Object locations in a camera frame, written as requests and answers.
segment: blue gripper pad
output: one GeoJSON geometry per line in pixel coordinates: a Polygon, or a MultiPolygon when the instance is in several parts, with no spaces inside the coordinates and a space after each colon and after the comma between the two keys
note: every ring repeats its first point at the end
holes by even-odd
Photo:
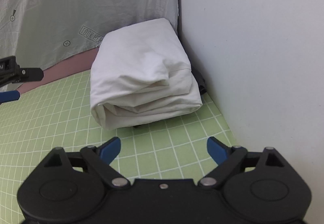
{"type": "Polygon", "coordinates": [[[118,137],[109,140],[106,145],[100,147],[100,158],[106,163],[110,164],[119,154],[122,144],[118,137]]]}
{"type": "Polygon", "coordinates": [[[207,152],[211,158],[220,165],[229,155],[230,148],[218,141],[215,137],[210,137],[207,140],[207,152]]]}
{"type": "Polygon", "coordinates": [[[0,92],[0,103],[7,103],[19,100],[20,93],[17,90],[0,92]]]}

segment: exclamation mark print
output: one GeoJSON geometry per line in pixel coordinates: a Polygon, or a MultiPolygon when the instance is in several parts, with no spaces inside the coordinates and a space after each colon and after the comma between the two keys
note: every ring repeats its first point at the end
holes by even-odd
{"type": "Polygon", "coordinates": [[[15,20],[15,13],[16,13],[16,11],[14,10],[14,13],[11,15],[11,17],[10,17],[10,20],[11,21],[14,21],[15,20]]]}

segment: green checkered tablecloth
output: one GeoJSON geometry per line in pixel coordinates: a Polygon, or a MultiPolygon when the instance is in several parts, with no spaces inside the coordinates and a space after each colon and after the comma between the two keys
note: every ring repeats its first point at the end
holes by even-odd
{"type": "Polygon", "coordinates": [[[207,154],[207,138],[234,144],[226,121],[207,94],[203,106],[192,114],[105,131],[90,115],[89,78],[90,71],[78,73],[0,105],[0,224],[23,219],[17,190],[53,147],[79,151],[118,136],[122,148],[111,166],[130,180],[197,181],[216,166],[207,154]]]}

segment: silver screw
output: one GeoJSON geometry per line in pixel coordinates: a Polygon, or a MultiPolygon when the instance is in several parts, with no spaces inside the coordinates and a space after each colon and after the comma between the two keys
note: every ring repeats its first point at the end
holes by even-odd
{"type": "Polygon", "coordinates": [[[169,185],[168,184],[161,184],[161,185],[159,185],[159,187],[161,189],[167,189],[169,187],[169,185]]]}
{"type": "Polygon", "coordinates": [[[212,178],[212,177],[204,177],[200,180],[200,183],[203,186],[213,186],[217,183],[216,179],[212,178]]]}
{"type": "Polygon", "coordinates": [[[128,184],[128,180],[123,177],[114,178],[111,182],[114,186],[118,186],[118,187],[122,187],[128,184]]]}

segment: folded garment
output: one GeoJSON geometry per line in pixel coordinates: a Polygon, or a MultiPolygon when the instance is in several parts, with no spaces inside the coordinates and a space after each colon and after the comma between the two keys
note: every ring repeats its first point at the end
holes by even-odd
{"type": "Polygon", "coordinates": [[[108,33],[90,82],[91,112],[107,130],[187,114],[202,105],[189,59],[166,19],[108,33]]]}

